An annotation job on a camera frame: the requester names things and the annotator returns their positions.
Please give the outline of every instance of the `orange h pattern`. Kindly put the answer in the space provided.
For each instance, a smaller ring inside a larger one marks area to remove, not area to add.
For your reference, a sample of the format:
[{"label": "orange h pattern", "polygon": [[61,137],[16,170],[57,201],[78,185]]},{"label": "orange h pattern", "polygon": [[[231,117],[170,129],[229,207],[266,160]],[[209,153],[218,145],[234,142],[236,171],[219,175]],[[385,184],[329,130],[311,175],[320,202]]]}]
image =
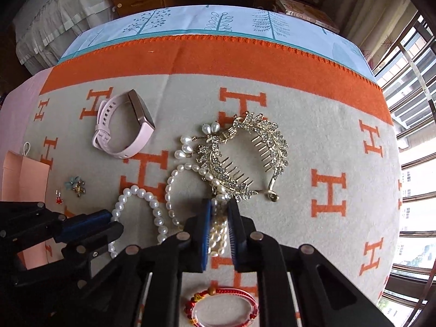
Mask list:
[{"label": "orange h pattern", "polygon": [[[218,269],[220,265],[232,265],[233,266],[233,261],[231,258],[212,257],[211,268]],[[247,293],[251,293],[251,294],[254,294],[255,296],[258,296],[257,285],[255,285],[255,286],[241,286],[241,279],[242,279],[241,273],[238,273],[235,271],[235,274],[233,276],[233,287],[236,289],[245,290]],[[212,280],[211,285],[218,286],[218,281]]]},{"label": "orange h pattern", "polygon": [[42,162],[43,164],[47,164],[47,165],[49,165],[49,166],[50,166],[50,169],[51,169],[52,166],[53,166],[53,157],[52,157],[51,159],[49,159],[49,151],[50,151],[50,147],[51,147],[51,146],[53,146],[53,149],[56,149],[56,146],[57,146],[57,139],[58,139],[58,138],[56,138],[56,140],[50,140],[50,139],[47,139],[47,136],[45,137],[45,140],[44,140],[44,147],[47,146],[47,152],[46,152],[46,154],[45,154],[45,157],[43,157],[43,156],[41,155],[41,159],[39,160],[39,161]]},{"label": "orange h pattern", "polygon": [[112,94],[112,89],[113,87],[109,87],[109,89],[106,91],[89,90],[86,100],[88,101],[91,97],[95,97],[94,103],[92,104],[92,107],[89,111],[87,111],[86,108],[82,109],[79,119],[83,119],[83,117],[96,117],[99,112],[97,109],[97,103],[99,101],[99,98],[106,97],[106,99],[109,99],[110,95]]},{"label": "orange h pattern", "polygon": [[129,160],[140,161],[138,181],[137,183],[128,182],[125,175],[121,176],[119,181],[119,192],[122,194],[124,188],[131,187],[136,184],[139,188],[144,188],[146,191],[153,193],[157,199],[163,203],[165,202],[165,187],[166,183],[158,183],[157,187],[150,187],[145,185],[145,176],[147,171],[147,164],[149,162],[154,162],[155,164],[160,164],[161,169],[166,169],[168,165],[168,151],[162,151],[160,155],[150,155],[147,153],[137,153],[136,155],[130,157],[129,159],[124,159],[125,164],[129,163]]},{"label": "orange h pattern", "polygon": [[347,201],[342,204],[333,204],[333,185],[341,184],[343,189],[347,188],[345,173],[340,177],[333,175],[319,175],[316,169],[312,169],[312,187],[318,187],[318,182],[327,183],[327,205],[319,205],[316,199],[312,199],[312,217],[317,217],[318,213],[341,213],[345,216]]},{"label": "orange h pattern", "polygon": [[[228,98],[234,98],[239,100],[239,116],[243,116],[245,112],[247,111],[247,102],[258,102],[262,107],[267,106],[267,94],[266,93],[259,93],[258,96],[255,95],[247,95],[246,93],[235,93],[235,92],[228,92],[226,87],[221,87],[219,89],[219,100],[221,102],[226,102]],[[219,112],[218,113],[218,123],[221,124],[221,126],[226,124],[232,124],[233,123],[233,117],[228,117],[225,112]]]},{"label": "orange h pattern", "polygon": [[40,121],[42,121],[42,118],[44,117],[44,112],[43,113],[41,113],[42,112],[42,110],[44,109],[44,107],[46,107],[46,106],[48,106],[49,105],[49,100],[50,99],[47,99],[46,101],[39,101],[39,106],[38,106],[38,108],[41,108],[40,110],[39,110],[39,113],[37,113],[37,114],[35,114],[35,118],[33,119],[33,121],[35,121],[35,120],[37,120],[37,119],[39,119]]},{"label": "orange h pattern", "polygon": [[371,252],[371,259],[370,259],[368,265],[362,264],[362,266],[360,268],[359,276],[362,275],[362,273],[365,270],[370,270],[371,268],[377,269],[379,267],[380,257],[377,259],[377,261],[374,262],[374,254],[376,253],[376,249],[377,248],[382,249],[382,246],[383,246],[383,237],[381,238],[381,240],[379,242],[376,242],[376,243],[369,244],[369,242],[365,242],[365,250],[363,251],[363,255],[366,255],[368,253],[368,251],[372,251]]},{"label": "orange h pattern", "polygon": [[378,127],[370,127],[369,125],[365,125],[362,123],[362,121],[359,119],[359,124],[360,124],[360,130],[362,132],[364,131],[368,131],[369,132],[369,137],[371,138],[371,145],[368,145],[368,143],[364,140],[363,141],[363,145],[365,147],[365,153],[368,153],[369,151],[372,151],[374,153],[379,153],[381,157],[383,157],[383,149],[382,147],[376,147],[375,143],[374,143],[374,134],[377,134],[377,137],[380,138],[380,134],[379,134],[379,128]]}]

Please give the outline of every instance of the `pearl bracelet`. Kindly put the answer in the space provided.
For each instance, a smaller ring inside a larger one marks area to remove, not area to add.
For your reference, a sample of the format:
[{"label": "pearl bracelet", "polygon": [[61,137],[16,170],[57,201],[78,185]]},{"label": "pearl bracelet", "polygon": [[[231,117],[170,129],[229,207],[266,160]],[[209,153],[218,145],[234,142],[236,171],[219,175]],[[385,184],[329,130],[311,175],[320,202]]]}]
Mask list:
[{"label": "pearl bracelet", "polygon": [[[111,221],[119,221],[121,213],[124,210],[124,205],[127,203],[127,198],[136,194],[139,198],[145,199],[150,207],[153,209],[154,224],[158,227],[158,243],[162,243],[166,240],[166,235],[168,233],[168,227],[164,225],[164,218],[162,217],[162,211],[159,209],[159,201],[151,192],[147,192],[143,188],[139,188],[136,184],[130,188],[125,188],[123,194],[118,197],[118,201],[115,203],[115,209],[112,210]],[[115,241],[108,244],[108,251],[110,256],[115,258],[117,252],[115,251]]]}]

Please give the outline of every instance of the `teardrop pearl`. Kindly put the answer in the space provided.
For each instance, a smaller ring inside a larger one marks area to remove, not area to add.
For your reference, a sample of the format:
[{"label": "teardrop pearl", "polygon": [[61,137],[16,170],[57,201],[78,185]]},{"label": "teardrop pearl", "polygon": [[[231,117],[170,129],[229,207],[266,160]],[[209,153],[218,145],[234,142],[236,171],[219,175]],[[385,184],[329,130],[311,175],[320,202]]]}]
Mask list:
[{"label": "teardrop pearl", "polygon": [[187,135],[183,135],[182,137],[180,137],[180,142],[182,144],[188,144],[192,141],[192,138],[190,136]]},{"label": "teardrop pearl", "polygon": [[175,153],[174,153],[174,157],[176,158],[176,159],[184,159],[184,158],[186,158],[186,154],[182,151],[182,150],[177,150]]},{"label": "teardrop pearl", "polygon": [[218,122],[213,122],[211,124],[212,133],[218,132],[220,128],[221,128],[221,126],[219,125]]},{"label": "teardrop pearl", "polygon": [[203,124],[203,126],[201,127],[201,131],[204,134],[209,135],[212,133],[212,127],[209,124]]},{"label": "teardrop pearl", "polygon": [[182,151],[183,151],[184,153],[193,153],[193,148],[192,148],[192,146],[189,145],[189,144],[183,144],[183,145],[182,145]]}]

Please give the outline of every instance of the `pearl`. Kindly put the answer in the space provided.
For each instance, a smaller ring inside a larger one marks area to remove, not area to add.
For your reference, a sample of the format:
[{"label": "pearl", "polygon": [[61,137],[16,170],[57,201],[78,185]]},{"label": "pearl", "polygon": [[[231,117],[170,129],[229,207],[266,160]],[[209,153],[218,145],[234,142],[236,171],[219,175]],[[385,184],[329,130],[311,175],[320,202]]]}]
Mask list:
[{"label": "pearl", "polygon": [[154,195],[153,195],[153,193],[151,193],[151,192],[146,192],[146,193],[144,194],[144,199],[145,199],[146,201],[152,201],[152,200],[154,199]]},{"label": "pearl", "polygon": [[121,195],[118,197],[118,201],[121,202],[121,203],[123,203],[123,204],[127,203],[127,196],[125,196],[124,194],[121,194]]},{"label": "pearl", "polygon": [[210,133],[212,133],[212,127],[209,124],[203,124],[203,126],[201,127],[201,131],[204,134],[209,135]]},{"label": "pearl", "polygon": [[212,133],[218,132],[220,128],[221,128],[221,126],[219,125],[218,122],[213,122],[211,124]]},{"label": "pearl", "polygon": [[132,191],[130,190],[130,188],[124,188],[123,194],[127,197],[130,197],[132,196]]},{"label": "pearl", "polygon": [[121,203],[120,201],[117,201],[117,202],[115,203],[115,209],[117,209],[117,210],[119,210],[119,211],[122,211],[122,210],[124,209],[124,204]]},{"label": "pearl", "polygon": [[192,141],[192,138],[191,138],[190,136],[183,135],[183,136],[180,137],[180,142],[181,142],[182,144],[188,144],[188,143],[190,143],[191,141]]},{"label": "pearl", "polygon": [[156,199],[151,200],[150,201],[150,207],[152,209],[155,209],[155,208],[159,207],[159,202]]},{"label": "pearl", "polygon": [[166,235],[168,233],[168,228],[165,225],[159,226],[158,232],[160,234]]},{"label": "pearl", "polygon": [[133,185],[130,187],[130,191],[132,192],[132,194],[138,194],[139,187],[138,187],[136,184],[133,184]]},{"label": "pearl", "polygon": [[162,226],[164,224],[164,220],[162,217],[158,216],[154,218],[154,224],[156,226]]},{"label": "pearl", "polygon": [[162,216],[162,211],[159,208],[153,209],[153,216],[155,217]]},{"label": "pearl", "polygon": [[164,235],[164,234],[160,234],[160,235],[158,235],[158,242],[159,243],[162,243],[162,242],[164,242],[166,240],[166,235]]},{"label": "pearl", "polygon": [[225,193],[225,187],[222,184],[220,184],[219,186],[217,186],[217,191],[220,193]]},{"label": "pearl", "polygon": [[183,144],[182,145],[182,151],[184,153],[187,153],[187,154],[193,153],[193,148],[192,148],[192,146],[190,144]]},{"label": "pearl", "polygon": [[186,158],[186,154],[182,151],[182,150],[177,150],[175,153],[174,153],[174,157],[176,158],[176,159],[185,159]]},{"label": "pearl", "polygon": [[138,197],[139,198],[144,198],[144,195],[147,191],[144,188],[138,189]]},{"label": "pearl", "polygon": [[221,235],[218,233],[213,234],[211,240],[218,242],[219,240],[221,240]]}]

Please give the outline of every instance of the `curtain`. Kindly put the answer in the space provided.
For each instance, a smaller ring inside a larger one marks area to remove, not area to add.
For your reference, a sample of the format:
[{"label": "curtain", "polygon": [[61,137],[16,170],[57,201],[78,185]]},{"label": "curtain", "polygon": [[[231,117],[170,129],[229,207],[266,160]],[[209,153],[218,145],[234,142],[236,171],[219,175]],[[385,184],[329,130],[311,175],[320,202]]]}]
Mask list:
[{"label": "curtain", "polygon": [[416,13],[410,0],[325,0],[322,10],[375,66]]}]

